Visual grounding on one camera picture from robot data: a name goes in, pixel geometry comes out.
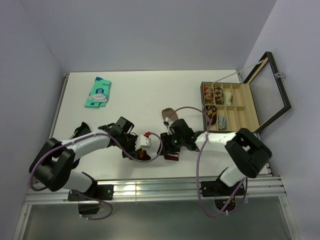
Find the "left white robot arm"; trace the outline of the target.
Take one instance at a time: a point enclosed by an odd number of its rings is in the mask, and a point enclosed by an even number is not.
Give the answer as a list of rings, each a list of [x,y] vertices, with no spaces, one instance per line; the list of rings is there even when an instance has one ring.
[[[29,168],[29,186],[34,191],[60,189],[78,191],[86,200],[96,197],[96,180],[84,172],[74,172],[74,162],[100,149],[116,146],[130,159],[135,159],[136,136],[130,134],[134,124],[124,117],[117,122],[76,138],[47,140]]]

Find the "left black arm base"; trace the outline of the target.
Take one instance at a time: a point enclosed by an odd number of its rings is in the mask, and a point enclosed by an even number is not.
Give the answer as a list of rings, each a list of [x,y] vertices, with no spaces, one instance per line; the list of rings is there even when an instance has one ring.
[[[78,212],[81,215],[96,215],[102,209],[102,201],[110,201],[113,199],[113,184],[96,184],[90,187],[86,192],[78,193],[70,190],[67,200],[69,202],[78,202]]]

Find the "black red yellow argyle sock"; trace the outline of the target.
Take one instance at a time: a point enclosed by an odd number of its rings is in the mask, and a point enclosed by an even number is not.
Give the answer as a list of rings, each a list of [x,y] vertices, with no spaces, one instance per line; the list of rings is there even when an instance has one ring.
[[[147,151],[143,148],[138,150],[138,159],[141,161],[149,161],[151,157],[147,154]]]

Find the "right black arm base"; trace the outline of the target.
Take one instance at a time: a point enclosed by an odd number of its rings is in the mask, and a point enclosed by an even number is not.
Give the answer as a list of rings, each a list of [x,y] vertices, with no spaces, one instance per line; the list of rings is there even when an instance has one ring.
[[[205,197],[227,197],[221,199],[215,199],[214,204],[218,210],[222,210],[224,205],[227,203],[229,197],[233,194],[233,191],[239,186],[236,193],[231,198],[230,202],[223,210],[226,212],[232,212],[237,207],[239,207],[246,198],[248,191],[248,181],[245,179],[245,182],[238,181],[234,186],[227,186],[220,180],[207,180],[200,182],[200,194]]]

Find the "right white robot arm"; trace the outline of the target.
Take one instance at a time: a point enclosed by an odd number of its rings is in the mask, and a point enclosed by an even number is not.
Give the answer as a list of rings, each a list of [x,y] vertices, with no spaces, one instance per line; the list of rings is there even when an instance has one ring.
[[[227,195],[244,178],[256,178],[272,157],[272,151],[247,128],[236,132],[213,133],[193,131],[184,119],[164,119],[167,132],[160,135],[163,142],[158,151],[162,156],[174,155],[186,148],[192,152],[221,152],[228,154],[233,165],[227,167],[213,182],[212,192]]]

